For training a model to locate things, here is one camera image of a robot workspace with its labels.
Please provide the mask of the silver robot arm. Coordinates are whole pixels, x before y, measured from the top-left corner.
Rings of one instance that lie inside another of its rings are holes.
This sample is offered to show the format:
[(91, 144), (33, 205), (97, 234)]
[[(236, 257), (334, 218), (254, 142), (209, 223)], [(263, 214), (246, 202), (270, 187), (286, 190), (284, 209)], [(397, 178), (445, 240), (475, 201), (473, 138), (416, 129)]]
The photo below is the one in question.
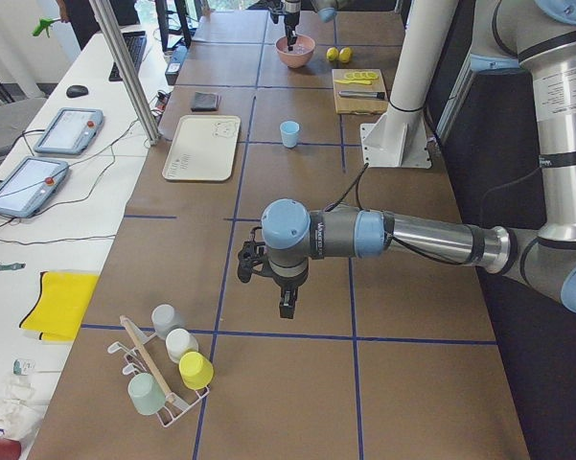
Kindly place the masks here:
[[(274, 24), (279, 23), (280, 17), (283, 18), (288, 50), (292, 51), (298, 38), (296, 28), (300, 22), (302, 2), (300, 0), (270, 0), (265, 3), (270, 13), (270, 19)], [(337, 11), (345, 5), (345, 2), (331, 0), (311, 1), (311, 5), (323, 22), (329, 22), (335, 18)]]
[(539, 230), (484, 229), (365, 210), (269, 204), (239, 253), (238, 276), (271, 278), (282, 317), (294, 315), (309, 263), (374, 257), (394, 246), (448, 265), (480, 266), (576, 312), (576, 1), (480, 1), (473, 71), (524, 69), (533, 79), (546, 221)]

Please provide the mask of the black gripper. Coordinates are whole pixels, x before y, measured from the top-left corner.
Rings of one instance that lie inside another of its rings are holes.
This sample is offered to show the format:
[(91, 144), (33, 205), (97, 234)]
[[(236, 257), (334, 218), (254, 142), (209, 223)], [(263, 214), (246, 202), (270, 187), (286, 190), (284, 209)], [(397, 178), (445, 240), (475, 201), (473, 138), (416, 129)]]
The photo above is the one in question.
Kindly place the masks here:
[(300, 0), (268, 0), (267, 8), (270, 12), (271, 20), (274, 24), (279, 22), (279, 17), (284, 17), (284, 25), (287, 50), (293, 50), (293, 44), (296, 43), (297, 33), (295, 28), (299, 24), (301, 1)]
[(242, 283), (249, 283), (253, 275), (272, 278), (280, 288), (279, 313), (284, 319), (294, 317), (298, 288), (302, 286), (308, 278), (308, 265), (304, 268), (297, 268), (296, 274), (283, 275), (271, 267), (270, 260), (266, 253), (264, 241), (256, 241), (256, 233), (261, 230), (260, 225), (254, 226), (248, 239), (243, 243), (242, 249), (238, 253), (237, 276)]

